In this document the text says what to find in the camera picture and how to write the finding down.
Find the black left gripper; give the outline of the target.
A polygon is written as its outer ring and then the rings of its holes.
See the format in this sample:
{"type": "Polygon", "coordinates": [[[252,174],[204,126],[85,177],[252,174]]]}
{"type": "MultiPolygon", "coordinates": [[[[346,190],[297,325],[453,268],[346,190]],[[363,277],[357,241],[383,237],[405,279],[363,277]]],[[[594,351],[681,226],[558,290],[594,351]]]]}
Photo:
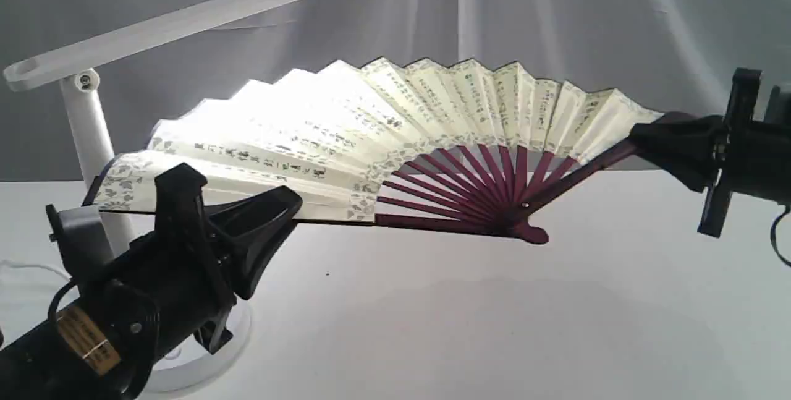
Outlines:
{"type": "Polygon", "coordinates": [[[227,321],[237,302],[254,296],[274,254],[296,228],[303,199],[279,186],[242,200],[208,205],[207,180],[187,164],[155,180],[155,220],[105,266],[80,295],[70,281],[52,299],[48,330],[84,357],[164,357],[189,337],[214,354],[234,338],[227,321]],[[210,223],[226,239],[230,280],[214,251],[210,223]]]}

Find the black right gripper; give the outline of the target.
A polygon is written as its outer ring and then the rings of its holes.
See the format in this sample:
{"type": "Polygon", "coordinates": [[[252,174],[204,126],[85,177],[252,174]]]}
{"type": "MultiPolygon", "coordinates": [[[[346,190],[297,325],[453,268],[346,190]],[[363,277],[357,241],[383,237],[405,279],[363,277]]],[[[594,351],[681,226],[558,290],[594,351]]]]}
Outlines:
{"type": "Polygon", "coordinates": [[[739,67],[724,116],[666,114],[635,124],[637,155],[699,194],[709,188],[698,232],[719,237],[732,194],[789,206],[789,87],[775,85],[762,121],[754,119],[762,71],[739,67]]]}

